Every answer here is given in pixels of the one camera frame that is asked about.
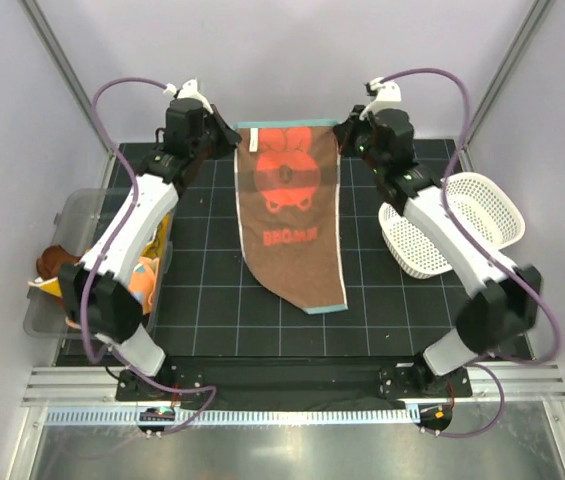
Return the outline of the brown bear towel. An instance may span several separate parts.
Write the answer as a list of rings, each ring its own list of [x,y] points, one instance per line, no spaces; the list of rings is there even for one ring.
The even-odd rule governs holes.
[[[261,286],[308,315],[345,311],[334,121],[242,122],[234,153],[241,251]]]

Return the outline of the orange polka dot towel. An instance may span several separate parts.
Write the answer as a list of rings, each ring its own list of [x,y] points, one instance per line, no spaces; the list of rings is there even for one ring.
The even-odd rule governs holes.
[[[159,257],[142,256],[131,275],[130,291],[142,306],[144,324],[149,323],[149,317],[154,310],[160,262]]]

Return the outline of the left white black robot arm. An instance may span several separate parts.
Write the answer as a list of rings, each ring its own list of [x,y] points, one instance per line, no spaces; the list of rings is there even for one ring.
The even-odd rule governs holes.
[[[97,338],[137,371],[152,400],[170,395],[167,355],[143,325],[143,305],[131,291],[132,274],[161,220],[171,213],[201,164],[231,153],[240,135],[201,97],[179,98],[166,110],[162,144],[134,170],[134,182],[105,233],[58,281],[67,317],[84,339]]]

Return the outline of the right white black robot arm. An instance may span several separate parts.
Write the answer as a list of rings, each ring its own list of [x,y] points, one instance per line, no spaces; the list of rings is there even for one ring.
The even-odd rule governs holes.
[[[460,223],[445,195],[448,182],[415,159],[414,127],[405,111],[356,105],[333,131],[341,150],[373,171],[385,203],[441,253],[468,296],[453,329],[416,354],[407,375],[420,394],[435,396],[449,375],[535,326],[541,274]]]

